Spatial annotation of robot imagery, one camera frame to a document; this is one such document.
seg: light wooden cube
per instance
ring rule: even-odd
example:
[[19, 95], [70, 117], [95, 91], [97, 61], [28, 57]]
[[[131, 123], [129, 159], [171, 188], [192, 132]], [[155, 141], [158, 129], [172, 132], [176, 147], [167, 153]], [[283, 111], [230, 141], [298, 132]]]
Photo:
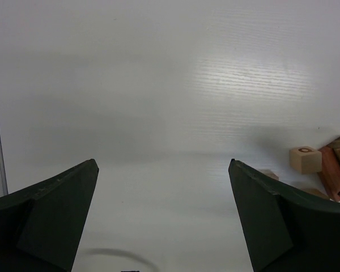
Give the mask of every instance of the light wooden cube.
[[322, 153], [309, 146], [290, 150], [290, 166], [302, 175], [322, 171]]
[[262, 174], [265, 174], [266, 176], [271, 177], [274, 180], [279, 180], [279, 177], [269, 169], [261, 169], [258, 171], [260, 171]]
[[317, 190], [315, 188], [305, 188], [305, 189], [301, 189], [301, 190], [306, 192], [306, 193], [313, 194], [316, 197], [321, 197], [323, 199], [330, 200], [330, 198], [326, 194], [323, 194], [322, 192], [320, 192], [319, 190]]

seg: red wooden block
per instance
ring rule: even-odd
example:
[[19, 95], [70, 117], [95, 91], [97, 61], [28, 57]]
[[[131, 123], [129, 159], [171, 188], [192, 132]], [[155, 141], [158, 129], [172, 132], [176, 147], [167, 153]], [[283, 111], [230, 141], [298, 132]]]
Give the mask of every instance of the red wooden block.
[[322, 153], [322, 172], [318, 176], [325, 187], [328, 196], [340, 201], [340, 165], [332, 148], [324, 146], [319, 149]]

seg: white surface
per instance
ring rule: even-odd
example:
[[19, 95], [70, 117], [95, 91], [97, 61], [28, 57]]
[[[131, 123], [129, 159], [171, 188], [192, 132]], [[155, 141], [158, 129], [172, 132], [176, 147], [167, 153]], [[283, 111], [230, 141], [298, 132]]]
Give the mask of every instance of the white surface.
[[320, 186], [340, 1], [0, 0], [0, 126], [11, 192], [97, 160], [74, 271], [251, 271], [228, 163]]

